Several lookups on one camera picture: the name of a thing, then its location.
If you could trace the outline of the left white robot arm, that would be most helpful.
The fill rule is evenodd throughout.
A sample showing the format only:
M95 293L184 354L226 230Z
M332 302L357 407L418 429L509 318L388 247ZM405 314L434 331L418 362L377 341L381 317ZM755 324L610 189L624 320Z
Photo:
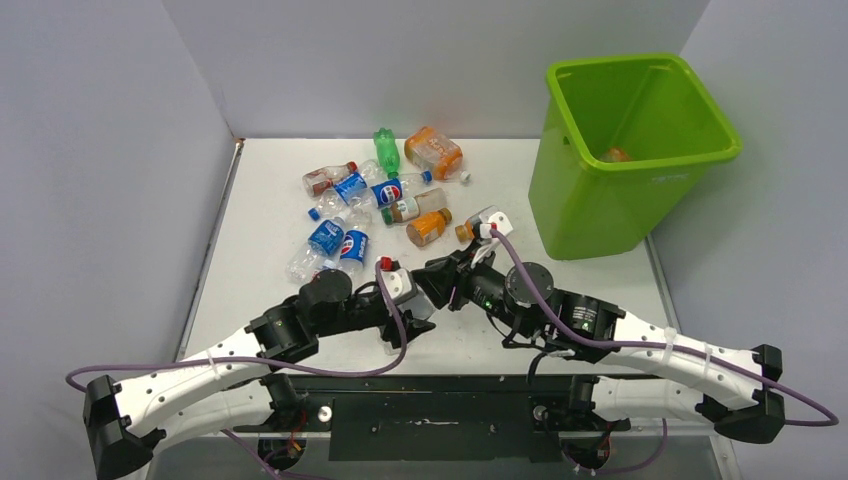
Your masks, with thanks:
M120 479L158 448L238 425L290 428L297 396L267 376L317 354L322 338L375 328L399 349L434 329L435 307L399 268L378 271L377 287L356 292L349 276L324 270L299 292L212 347L138 377L104 374L85 387L83 421L99 479Z

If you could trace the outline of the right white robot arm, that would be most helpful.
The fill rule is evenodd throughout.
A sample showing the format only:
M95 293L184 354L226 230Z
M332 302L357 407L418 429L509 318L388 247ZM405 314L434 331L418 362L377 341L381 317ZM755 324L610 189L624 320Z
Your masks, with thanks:
M734 350L661 328L612 303L558 289L542 265L507 273L488 255L455 251L411 277L438 308L473 304L509 327L511 337L541 340L554 357L640 372L638 378L575 378L565 402L569 421L673 419L709 425L732 440L768 444L787 425L785 402L770 383L782 372L778 349Z

